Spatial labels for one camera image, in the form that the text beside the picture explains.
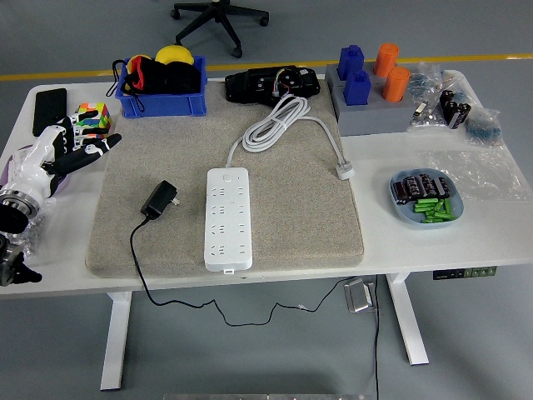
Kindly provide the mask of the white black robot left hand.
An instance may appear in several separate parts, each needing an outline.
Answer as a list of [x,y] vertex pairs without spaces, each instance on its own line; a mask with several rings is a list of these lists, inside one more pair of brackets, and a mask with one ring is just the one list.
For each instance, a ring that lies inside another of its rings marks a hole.
[[68,174],[94,163],[117,145],[122,136],[114,133],[74,147],[81,132],[76,124],[96,115],[96,111],[75,113],[47,126],[23,159],[19,173],[2,188],[1,199],[26,197],[39,203],[51,197]]

